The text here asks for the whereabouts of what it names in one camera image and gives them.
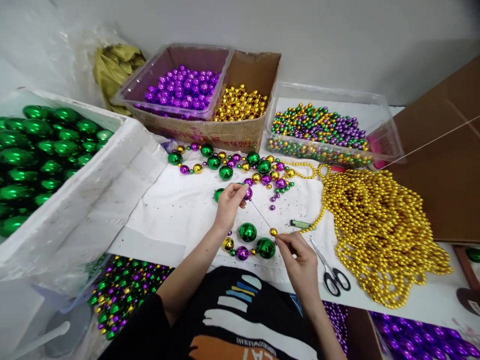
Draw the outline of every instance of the cardboard box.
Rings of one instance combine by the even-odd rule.
[[[369,312],[352,306],[347,308],[348,360],[382,360],[382,350]]]
[[[480,282],[472,269],[472,263],[465,252],[465,246],[454,245],[453,250],[455,250],[455,255],[463,270],[468,286],[470,289],[480,292]]]
[[[256,119],[235,122],[190,121],[161,117],[131,105],[127,107],[154,134],[186,143],[209,143],[217,149],[247,153],[260,147],[280,58],[279,53],[246,53],[236,50],[227,69],[227,86],[238,87],[244,84],[249,92],[258,90],[259,93],[268,95],[266,111]]]
[[[479,99],[480,56],[394,117],[412,153],[386,169],[422,196],[436,241],[480,243]]]

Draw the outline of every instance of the white styrofoam container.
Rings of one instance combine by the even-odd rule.
[[[75,296],[86,263],[98,259],[168,163],[166,151],[137,120],[39,90],[20,88],[0,101],[1,116],[26,105],[69,107],[114,132],[107,144],[0,244],[0,280],[36,282]]]

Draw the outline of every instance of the table surface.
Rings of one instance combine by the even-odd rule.
[[[402,107],[391,107],[390,110],[393,115],[401,111]],[[310,196],[308,193],[303,194],[305,197]],[[142,204],[142,207],[147,207],[147,203]],[[157,207],[156,217],[168,217],[171,218],[170,206],[161,208]],[[119,232],[114,242],[111,244],[108,252],[115,255],[120,255],[129,258],[135,258],[142,261],[148,261],[152,263],[162,264],[165,266],[176,267],[190,252],[193,245],[180,244],[165,241],[163,239],[155,238],[149,235],[148,231],[143,231],[138,226],[129,225],[131,221]],[[182,224],[172,224],[172,226],[182,226]],[[327,222],[328,227],[333,227],[333,221]],[[332,228],[327,229],[330,233],[333,232]],[[389,315],[399,316],[407,319],[413,319],[422,321],[425,323],[435,324],[439,326],[445,326],[452,329],[457,329],[464,335],[465,339],[480,340],[480,321],[479,318],[472,315],[459,303],[456,296],[458,288],[468,288],[467,280],[462,272],[460,264],[455,256],[451,245],[446,243],[439,244],[450,254],[451,266],[454,272],[449,275],[438,276],[431,273],[427,274],[427,282],[424,286],[414,285],[411,288],[410,296],[407,304],[399,309],[389,309],[383,305],[374,302],[368,294],[363,291],[352,274],[343,267],[343,265],[336,259],[336,262],[332,257],[328,258],[324,251],[328,250],[328,254],[332,254],[333,244],[322,244],[322,253],[327,258],[327,261],[333,267],[337,267],[342,270],[350,279],[352,284],[351,291],[343,291],[340,297],[334,297],[328,293],[323,283],[320,284],[320,296],[325,301],[330,301],[347,306],[357,307],[379,313],[385,313]],[[221,265],[221,261],[217,259],[223,259],[222,256],[216,256],[214,263],[216,266]],[[323,273],[323,266],[319,264],[319,275]],[[288,281],[275,281],[270,280],[272,285],[278,289],[286,292],[294,292],[290,282]]]

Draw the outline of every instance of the person's left hand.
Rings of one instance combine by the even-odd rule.
[[[234,226],[237,209],[240,206],[245,209],[247,205],[244,200],[248,184],[240,185],[232,182],[222,191],[218,198],[218,208],[216,209],[215,221],[213,226],[228,233]]]

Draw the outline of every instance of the purple beads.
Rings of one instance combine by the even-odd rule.
[[[247,201],[247,200],[252,200],[252,195],[254,194],[254,191],[252,190],[251,187],[249,187],[247,190],[246,190],[246,194],[245,196],[243,197],[243,200]]]
[[[263,185],[268,185],[268,184],[270,184],[271,181],[272,181],[272,178],[270,177],[270,175],[263,175],[261,177],[261,183]]]
[[[456,330],[372,311],[370,314],[394,359],[480,357],[480,351]]]
[[[180,65],[158,78],[157,86],[149,86],[144,98],[147,103],[174,108],[204,110],[219,82],[220,73],[193,71]]]
[[[245,247],[245,246],[240,246],[237,250],[236,250],[236,256],[239,260],[247,260],[247,258],[249,257],[249,250]]]
[[[282,179],[282,178],[278,178],[275,181],[275,184],[276,184],[276,187],[279,189],[283,189],[287,187],[287,182],[285,181],[285,179]]]
[[[347,348],[347,326],[345,320],[347,319],[348,311],[344,305],[339,305],[329,301],[323,301],[323,306],[325,307],[326,314],[330,319],[330,322],[335,331],[336,338],[343,349],[345,354],[348,353]]]
[[[190,174],[190,169],[187,165],[182,165],[182,166],[180,166],[180,172],[183,175],[188,175],[188,174]]]

